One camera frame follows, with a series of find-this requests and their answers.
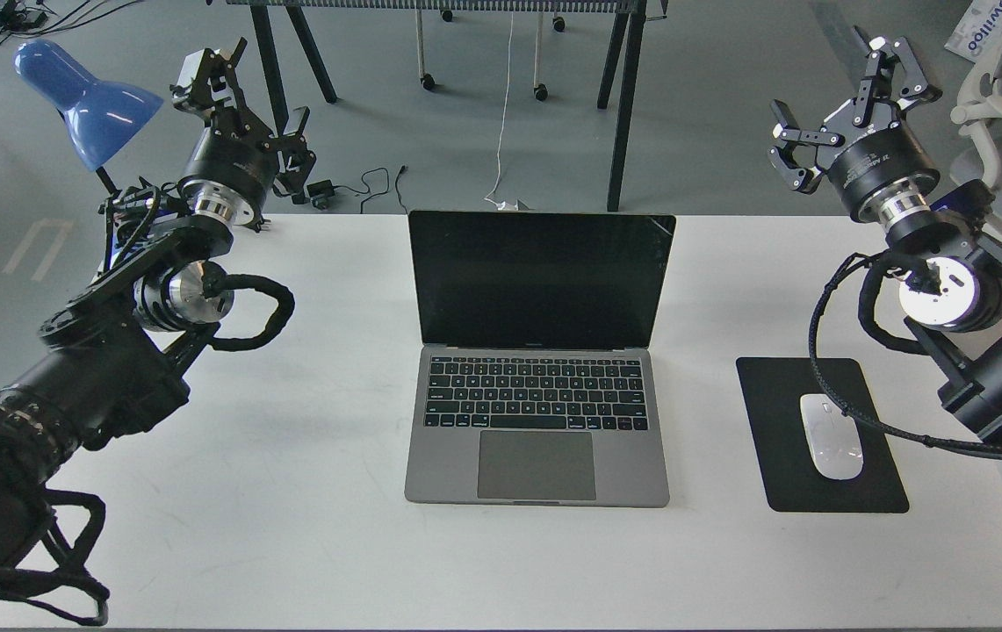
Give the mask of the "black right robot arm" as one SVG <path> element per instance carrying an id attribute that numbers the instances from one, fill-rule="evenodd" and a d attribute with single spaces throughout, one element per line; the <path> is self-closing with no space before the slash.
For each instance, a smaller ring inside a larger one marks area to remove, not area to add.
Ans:
<path id="1" fill-rule="evenodd" d="M 782 101 L 771 104 L 777 124 L 769 157 L 790 190 L 810 195 L 830 181 L 850 219 L 881 225 L 887 243 L 878 255 L 850 255 L 827 281 L 807 334 L 812 375 L 843 415 L 865 427 L 1002 461 L 1002 241 L 984 231 L 993 192 L 975 179 L 927 200 L 939 171 L 905 116 L 934 103 L 940 89 L 906 39 L 851 32 L 866 57 L 857 92 L 817 131 L 802 128 Z M 857 305 L 863 332 L 884 348 L 930 357 L 947 378 L 940 404 L 974 442 L 890 427 L 827 383 L 818 359 L 820 321 L 835 288 L 858 269 L 866 269 Z"/>

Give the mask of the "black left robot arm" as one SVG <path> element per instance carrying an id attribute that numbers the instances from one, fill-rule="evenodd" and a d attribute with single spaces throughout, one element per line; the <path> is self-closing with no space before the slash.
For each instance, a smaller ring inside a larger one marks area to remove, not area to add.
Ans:
<path id="1" fill-rule="evenodd" d="M 44 321 L 47 355 L 0 389 L 0 600 L 84 627 L 107 622 L 110 593 L 86 564 L 105 524 L 96 495 L 48 480 L 77 449 L 150 431 L 187 404 L 184 373 L 204 349 L 250 351 L 284 331 L 289 289 L 217 264 L 232 229 L 263 227 L 268 193 L 303 200 L 315 164 L 307 108 L 276 132 L 250 111 L 231 52 L 188 55 L 172 104 L 204 129 L 175 183 L 116 188 L 105 164 L 159 111 L 135 85 L 97 79 L 47 39 L 19 47 L 18 74 L 54 105 L 80 159 L 110 196 L 102 265 L 82 293 Z"/>

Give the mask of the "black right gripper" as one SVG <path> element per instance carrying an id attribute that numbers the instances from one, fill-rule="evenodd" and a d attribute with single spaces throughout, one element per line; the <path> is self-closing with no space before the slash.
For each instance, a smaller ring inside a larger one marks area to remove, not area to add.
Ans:
<path id="1" fill-rule="evenodd" d="M 853 100 L 851 124 L 873 124 L 878 117 L 901 120 L 911 108 L 935 103 L 942 89 L 927 79 L 925 68 L 905 37 L 871 39 L 858 25 L 854 40 L 866 54 L 866 65 Z M 812 195 L 827 175 L 849 217 L 858 223 L 875 221 L 865 205 L 876 193 L 899 180 L 917 185 L 921 195 L 937 188 L 940 173 L 903 121 L 882 131 L 866 133 L 845 149 L 848 140 L 845 112 L 848 103 L 830 113 L 817 129 L 804 129 L 789 105 L 774 100 L 774 145 L 769 159 L 790 190 Z"/>

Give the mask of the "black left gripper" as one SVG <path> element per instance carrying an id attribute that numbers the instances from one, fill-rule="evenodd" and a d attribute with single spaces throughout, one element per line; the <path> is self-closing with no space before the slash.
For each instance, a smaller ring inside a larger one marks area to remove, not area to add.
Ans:
<path id="1" fill-rule="evenodd" d="M 202 119 L 209 131 L 200 136 L 177 188 L 189 211 L 227 226 L 260 226 L 270 188 L 293 204 L 306 204 L 306 183 L 316 162 L 305 135 L 307 105 L 289 112 L 285 128 L 273 140 L 278 160 L 219 134 L 249 130 L 235 74 L 245 47 L 247 41 L 239 39 L 232 51 L 205 47 L 186 55 L 178 79 L 170 85 L 176 111 Z"/>

